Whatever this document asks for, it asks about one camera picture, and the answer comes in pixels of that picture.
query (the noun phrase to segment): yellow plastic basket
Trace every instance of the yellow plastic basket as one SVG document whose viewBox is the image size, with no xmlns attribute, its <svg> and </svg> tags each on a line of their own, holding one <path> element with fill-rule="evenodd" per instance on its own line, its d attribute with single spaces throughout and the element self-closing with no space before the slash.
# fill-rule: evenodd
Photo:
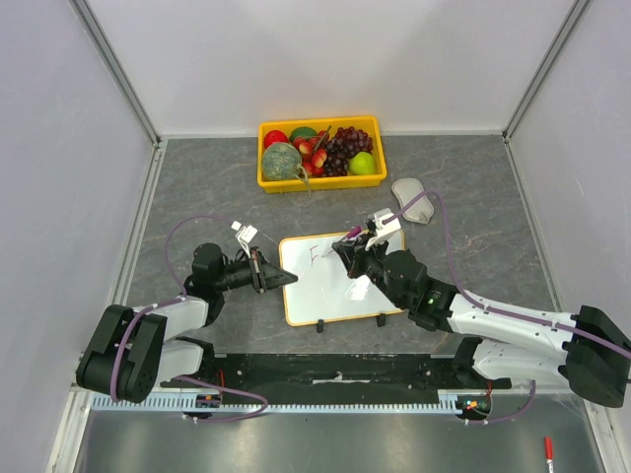
<svg viewBox="0 0 631 473">
<path fill-rule="evenodd" d="M 340 118 L 318 118 L 315 120 L 268 121 L 258 127 L 258 167 L 256 180 L 267 193 L 296 192 L 307 190 L 307 185 L 299 179 L 267 180 L 262 173 L 263 138 L 272 130 L 280 130 L 287 136 L 299 126 L 310 126 L 315 131 L 326 130 L 331 125 L 330 135 L 334 136 L 338 127 L 354 126 L 362 129 L 373 138 L 373 157 L 375 158 L 376 173 L 372 175 L 345 175 L 339 177 L 313 177 L 309 183 L 312 190 L 349 189 L 353 187 L 376 187 L 387 176 L 386 157 L 382 146 L 382 136 L 379 124 L 373 116 L 345 116 Z"/>
</svg>

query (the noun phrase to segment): melon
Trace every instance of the melon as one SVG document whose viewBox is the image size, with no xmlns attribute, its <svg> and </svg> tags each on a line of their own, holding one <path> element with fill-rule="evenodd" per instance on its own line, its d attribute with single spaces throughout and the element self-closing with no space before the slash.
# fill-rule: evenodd
<svg viewBox="0 0 631 473">
<path fill-rule="evenodd" d="M 309 126 L 301 126 L 300 128 L 296 128 L 292 131 L 292 134 L 289 136 L 289 142 L 293 143 L 299 136 L 302 136 L 303 138 L 313 138 L 314 136 L 317 136 L 317 132 Z"/>
<path fill-rule="evenodd" d="M 301 175 L 302 158 L 289 143 L 274 143 L 263 153 L 261 170 L 267 180 L 297 179 Z"/>
</svg>

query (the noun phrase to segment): metal frame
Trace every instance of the metal frame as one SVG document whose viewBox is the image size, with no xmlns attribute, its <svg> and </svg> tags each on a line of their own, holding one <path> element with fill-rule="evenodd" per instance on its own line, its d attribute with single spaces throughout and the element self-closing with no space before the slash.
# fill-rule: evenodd
<svg viewBox="0 0 631 473">
<path fill-rule="evenodd" d="M 554 39 L 552 39 L 552 43 L 548 47 L 548 50 L 545 52 L 543 56 L 543 60 L 539 64 L 539 67 L 536 69 L 534 76 L 530 80 L 522 99 L 520 100 L 517 108 L 513 112 L 513 116 L 509 120 L 506 128 L 504 129 L 504 137 L 507 140 L 510 140 L 515 134 L 515 130 L 522 122 L 524 115 L 530 108 L 530 105 L 536 98 L 543 82 L 550 74 L 552 67 L 556 63 L 559 58 L 561 51 L 568 42 L 572 32 L 574 31 L 578 22 L 583 18 L 588 6 L 592 3 L 592 0 L 575 0 L 574 4 L 570 8 L 570 11 L 566 15 L 563 23 L 561 24 L 561 28 L 557 32 Z"/>
<path fill-rule="evenodd" d="M 87 0 L 69 0 L 70 4 L 75 9 L 79 20 L 83 23 L 88 32 L 88 36 L 92 39 L 99 55 L 105 63 L 105 66 L 111 73 L 111 76 L 115 83 L 118 85 L 120 92 L 131 107 L 134 116 L 140 123 L 140 126 L 144 130 L 149 140 L 155 145 L 161 141 L 160 135 L 156 130 L 156 127 L 151 122 L 149 114 L 145 110 L 144 106 L 138 99 L 138 95 L 134 91 L 134 88 L 129 82 L 129 78 L 125 74 L 120 61 L 116 57 L 114 50 L 107 40 L 107 36 L 101 28 L 94 11 L 90 7 Z"/>
</svg>

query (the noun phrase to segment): red grapes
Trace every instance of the red grapes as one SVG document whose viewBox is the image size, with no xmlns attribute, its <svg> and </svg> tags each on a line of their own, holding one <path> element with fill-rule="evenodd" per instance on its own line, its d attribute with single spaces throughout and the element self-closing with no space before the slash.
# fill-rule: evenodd
<svg viewBox="0 0 631 473">
<path fill-rule="evenodd" d="M 356 130 L 353 126 L 340 127 L 335 136 L 326 143 L 325 150 L 328 159 L 324 163 L 324 175 L 347 175 L 348 160 L 362 151 L 373 152 L 373 138 L 364 130 Z"/>
</svg>

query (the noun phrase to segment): small whiteboard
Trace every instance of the small whiteboard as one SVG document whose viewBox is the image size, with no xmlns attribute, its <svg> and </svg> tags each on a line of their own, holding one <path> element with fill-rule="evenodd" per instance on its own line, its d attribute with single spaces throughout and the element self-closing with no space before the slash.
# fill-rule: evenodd
<svg viewBox="0 0 631 473">
<path fill-rule="evenodd" d="M 286 238 L 280 242 L 281 267 L 298 276 L 283 286 L 285 319 L 292 326 L 336 322 L 352 318 L 400 313 L 367 276 L 349 279 L 339 256 L 322 256 L 346 235 L 329 234 Z M 403 232 L 389 240 L 387 253 L 404 248 Z"/>
</svg>

